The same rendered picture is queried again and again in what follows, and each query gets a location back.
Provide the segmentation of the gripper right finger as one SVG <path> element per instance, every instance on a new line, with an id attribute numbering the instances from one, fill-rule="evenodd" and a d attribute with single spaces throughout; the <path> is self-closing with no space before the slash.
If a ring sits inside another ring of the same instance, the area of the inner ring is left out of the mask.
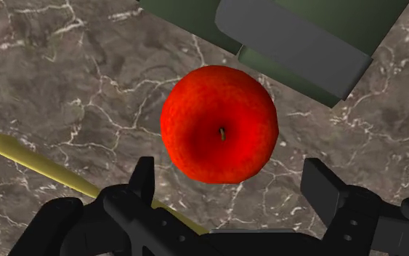
<path id="1" fill-rule="evenodd" d="M 347 185 L 321 160 L 306 158 L 302 195 L 325 224 L 320 251 L 326 256 L 409 256 L 409 198 L 396 206 L 377 193 Z"/>

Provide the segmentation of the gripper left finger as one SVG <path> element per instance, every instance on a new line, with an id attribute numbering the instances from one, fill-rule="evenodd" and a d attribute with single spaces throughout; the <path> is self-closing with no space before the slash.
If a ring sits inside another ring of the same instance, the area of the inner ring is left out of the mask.
<path id="1" fill-rule="evenodd" d="M 8 256 L 222 256 L 173 214 L 151 207 L 154 174 L 154 158 L 142 156 L 127 184 L 104 188 L 91 204 L 48 201 Z"/>

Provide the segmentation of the red apple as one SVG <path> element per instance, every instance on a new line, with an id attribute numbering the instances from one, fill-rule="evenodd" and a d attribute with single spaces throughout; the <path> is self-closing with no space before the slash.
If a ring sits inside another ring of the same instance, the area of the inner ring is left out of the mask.
<path id="1" fill-rule="evenodd" d="M 192 180 L 236 184 L 258 174 L 279 135 L 267 90 L 238 69 L 207 65 L 180 79 L 163 104 L 161 137 Z"/>

